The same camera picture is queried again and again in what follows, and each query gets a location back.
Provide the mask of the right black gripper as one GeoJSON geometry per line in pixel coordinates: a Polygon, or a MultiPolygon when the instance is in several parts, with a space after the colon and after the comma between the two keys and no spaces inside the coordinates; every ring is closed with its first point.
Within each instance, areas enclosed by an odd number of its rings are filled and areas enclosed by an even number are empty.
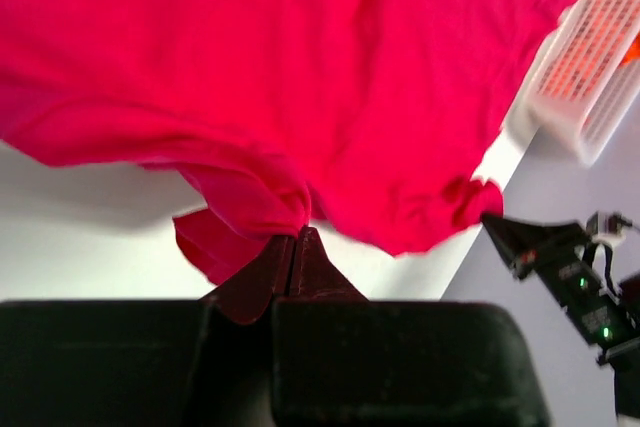
{"type": "Polygon", "coordinates": [[[624,362],[639,349],[639,297],[612,278],[612,241],[637,224],[592,219],[585,227],[542,227],[490,213],[481,222],[513,277],[536,273],[587,345],[600,348],[599,362],[624,362]]]}

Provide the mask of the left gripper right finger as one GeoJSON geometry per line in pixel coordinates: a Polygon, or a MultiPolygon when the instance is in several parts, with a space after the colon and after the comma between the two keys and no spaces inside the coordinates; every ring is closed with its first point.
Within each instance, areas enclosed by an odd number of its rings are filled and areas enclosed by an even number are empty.
{"type": "Polygon", "coordinates": [[[488,303],[370,301],[301,233],[271,314],[279,426],[546,426],[524,336],[488,303]]]}

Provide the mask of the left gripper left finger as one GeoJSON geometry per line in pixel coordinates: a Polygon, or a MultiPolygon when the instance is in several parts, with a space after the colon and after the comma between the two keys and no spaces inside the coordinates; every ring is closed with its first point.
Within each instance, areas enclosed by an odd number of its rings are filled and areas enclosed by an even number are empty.
{"type": "Polygon", "coordinates": [[[1,305],[5,426],[270,426],[269,307],[295,242],[200,299],[1,305]]]}

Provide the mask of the crimson red t-shirt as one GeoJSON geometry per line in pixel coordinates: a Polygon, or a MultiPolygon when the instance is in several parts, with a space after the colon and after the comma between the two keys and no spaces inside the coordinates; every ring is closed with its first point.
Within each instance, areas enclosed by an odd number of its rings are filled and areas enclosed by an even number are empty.
{"type": "Polygon", "coordinates": [[[1,138],[180,173],[222,283],[313,219],[391,255],[500,213],[476,168],[575,0],[1,0],[1,138]]]}

